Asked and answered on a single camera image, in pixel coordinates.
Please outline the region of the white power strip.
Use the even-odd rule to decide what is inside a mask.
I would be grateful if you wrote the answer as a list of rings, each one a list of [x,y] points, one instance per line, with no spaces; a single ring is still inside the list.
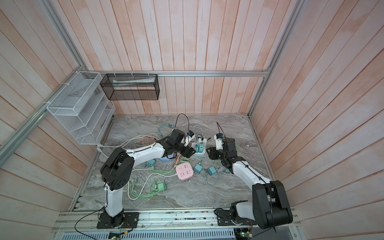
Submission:
[[[202,157],[206,154],[206,143],[192,143],[192,148],[195,150],[194,157]]]

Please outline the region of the pink power strip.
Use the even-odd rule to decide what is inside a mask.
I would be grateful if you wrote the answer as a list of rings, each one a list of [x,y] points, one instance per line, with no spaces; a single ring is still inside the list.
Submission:
[[[177,177],[181,181],[189,180],[193,177],[194,171],[190,163],[181,163],[176,166]]]

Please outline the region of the teal USB charger with green cable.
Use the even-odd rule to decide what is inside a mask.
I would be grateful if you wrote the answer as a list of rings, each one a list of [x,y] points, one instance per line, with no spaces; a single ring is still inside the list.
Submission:
[[[200,164],[197,164],[195,167],[194,167],[194,172],[196,173],[200,173],[201,171],[203,170],[203,167],[200,165]]]

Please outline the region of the light green USB charger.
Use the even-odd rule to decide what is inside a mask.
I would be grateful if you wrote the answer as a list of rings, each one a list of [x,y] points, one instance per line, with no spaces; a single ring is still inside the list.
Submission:
[[[166,189],[167,189],[166,183],[162,182],[162,183],[156,184],[156,187],[155,187],[156,192],[165,191]]]

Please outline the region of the blue power strip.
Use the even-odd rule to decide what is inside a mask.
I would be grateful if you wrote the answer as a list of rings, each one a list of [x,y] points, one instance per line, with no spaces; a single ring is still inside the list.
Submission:
[[[177,155],[172,154],[172,155],[167,155],[165,157],[159,158],[159,160],[162,162],[170,162],[170,161],[174,161],[176,158],[177,158]]]

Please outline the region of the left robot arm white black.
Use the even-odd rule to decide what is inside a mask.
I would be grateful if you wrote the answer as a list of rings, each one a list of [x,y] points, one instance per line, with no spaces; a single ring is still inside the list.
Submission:
[[[105,212],[111,218],[123,212],[123,190],[134,167],[152,159],[180,153],[190,158],[196,151],[190,142],[196,137],[191,130],[187,133],[174,129],[169,136],[156,140],[154,144],[134,150],[116,148],[102,166],[100,172],[106,185]]]

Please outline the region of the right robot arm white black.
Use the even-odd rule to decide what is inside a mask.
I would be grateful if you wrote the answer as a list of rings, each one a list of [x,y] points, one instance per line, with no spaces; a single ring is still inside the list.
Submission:
[[[215,147],[208,148],[212,160],[220,160],[223,167],[240,178],[251,190],[251,201],[231,204],[229,214],[234,224],[246,220],[261,229],[275,228],[293,222],[293,214],[284,185],[263,177],[245,158],[238,156],[233,138],[214,136]]]

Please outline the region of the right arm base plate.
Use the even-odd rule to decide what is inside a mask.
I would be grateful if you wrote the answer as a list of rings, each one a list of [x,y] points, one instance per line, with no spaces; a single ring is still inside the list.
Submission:
[[[217,216],[219,226],[239,226],[239,225],[255,225],[254,220],[240,218],[234,210],[215,209],[214,214]]]

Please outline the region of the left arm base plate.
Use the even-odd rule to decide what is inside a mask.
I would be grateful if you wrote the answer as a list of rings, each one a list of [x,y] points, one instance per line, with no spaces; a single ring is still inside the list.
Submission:
[[[115,217],[110,217],[106,211],[100,214],[97,229],[135,229],[138,225],[139,212],[120,212]]]

